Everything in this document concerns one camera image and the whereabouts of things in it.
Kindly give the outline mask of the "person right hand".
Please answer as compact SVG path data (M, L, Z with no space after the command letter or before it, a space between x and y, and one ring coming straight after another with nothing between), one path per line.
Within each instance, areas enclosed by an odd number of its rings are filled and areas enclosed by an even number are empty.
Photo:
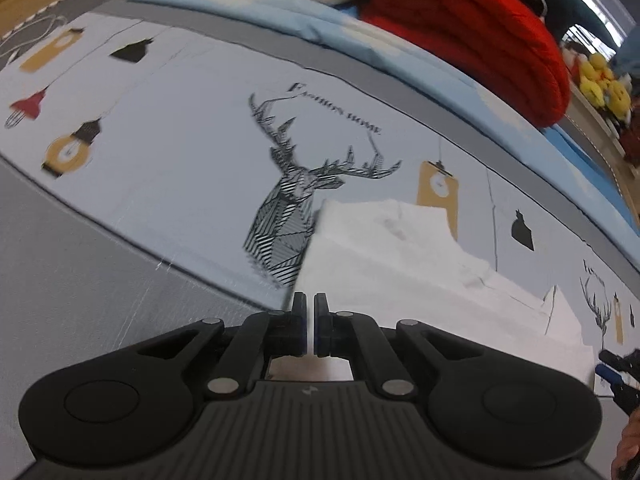
M629 419L623 429L620 443L617 445L616 455L611 465L611 478L618 480L629 462L639 453L640 422L638 419Z

